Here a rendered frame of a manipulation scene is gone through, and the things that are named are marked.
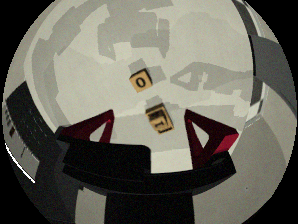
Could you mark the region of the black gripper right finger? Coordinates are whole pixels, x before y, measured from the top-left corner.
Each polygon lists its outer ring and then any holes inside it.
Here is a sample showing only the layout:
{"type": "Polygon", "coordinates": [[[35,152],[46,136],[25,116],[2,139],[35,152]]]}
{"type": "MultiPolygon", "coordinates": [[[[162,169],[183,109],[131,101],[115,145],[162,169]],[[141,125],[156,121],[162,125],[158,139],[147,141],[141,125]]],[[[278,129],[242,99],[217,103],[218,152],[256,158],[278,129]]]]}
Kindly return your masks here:
{"type": "Polygon", "coordinates": [[[189,109],[185,110],[184,121],[193,169],[203,167],[213,155],[228,151],[239,136],[235,128],[202,116],[189,109]],[[196,135],[191,121],[209,135],[209,140],[204,148],[196,135]]]}

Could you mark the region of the tan cardboard cube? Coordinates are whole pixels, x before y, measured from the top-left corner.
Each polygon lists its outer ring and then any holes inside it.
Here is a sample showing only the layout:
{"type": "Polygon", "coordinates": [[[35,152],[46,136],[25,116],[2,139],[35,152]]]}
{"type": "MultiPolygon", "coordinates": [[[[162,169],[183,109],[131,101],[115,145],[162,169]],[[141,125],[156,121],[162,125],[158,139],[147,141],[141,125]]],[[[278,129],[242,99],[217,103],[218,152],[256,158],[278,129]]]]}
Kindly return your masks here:
{"type": "Polygon", "coordinates": [[[146,68],[132,74],[129,80],[137,93],[153,86],[152,79],[146,68]]]}
{"type": "Polygon", "coordinates": [[[168,127],[167,118],[162,109],[149,114],[149,123],[155,131],[168,127]]]}

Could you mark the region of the tan cardboard tray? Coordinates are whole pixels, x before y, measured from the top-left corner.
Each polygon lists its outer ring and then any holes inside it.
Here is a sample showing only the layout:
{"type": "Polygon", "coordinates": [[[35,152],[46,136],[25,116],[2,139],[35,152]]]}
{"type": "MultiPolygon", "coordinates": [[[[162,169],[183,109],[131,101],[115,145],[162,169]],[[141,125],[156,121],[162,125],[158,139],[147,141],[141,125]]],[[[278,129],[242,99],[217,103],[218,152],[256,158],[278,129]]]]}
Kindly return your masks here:
{"type": "Polygon", "coordinates": [[[158,133],[159,135],[160,135],[160,134],[163,134],[163,133],[166,133],[166,132],[169,132],[169,131],[171,131],[171,130],[174,130],[173,123],[172,123],[172,121],[171,121],[171,119],[170,119],[170,117],[169,117],[169,115],[168,115],[168,113],[167,113],[167,111],[166,111],[166,109],[165,109],[163,103],[160,103],[160,104],[158,104],[158,105],[156,105],[156,106],[153,106],[153,107],[151,107],[151,108],[145,110],[145,115],[146,115],[147,118],[149,119],[149,114],[151,114],[151,113],[153,113],[153,112],[155,112],[155,111],[158,111],[158,110],[160,110],[160,109],[163,110],[163,112],[164,112],[164,114],[165,114],[165,116],[166,116],[166,118],[167,118],[168,127],[165,127],[165,128],[163,128],[163,129],[157,130],[157,133],[158,133]]]}

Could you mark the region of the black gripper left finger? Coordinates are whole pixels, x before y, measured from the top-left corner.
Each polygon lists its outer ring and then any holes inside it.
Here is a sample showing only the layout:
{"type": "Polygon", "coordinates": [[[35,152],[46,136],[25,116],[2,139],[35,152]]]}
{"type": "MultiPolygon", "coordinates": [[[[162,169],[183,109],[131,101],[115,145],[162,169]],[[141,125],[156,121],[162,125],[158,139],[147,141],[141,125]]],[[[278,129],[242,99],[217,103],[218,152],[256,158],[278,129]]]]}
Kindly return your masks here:
{"type": "Polygon", "coordinates": [[[61,131],[60,134],[90,141],[90,135],[106,122],[99,142],[110,143],[114,118],[113,109],[110,109],[97,116],[66,127],[61,131]]]}

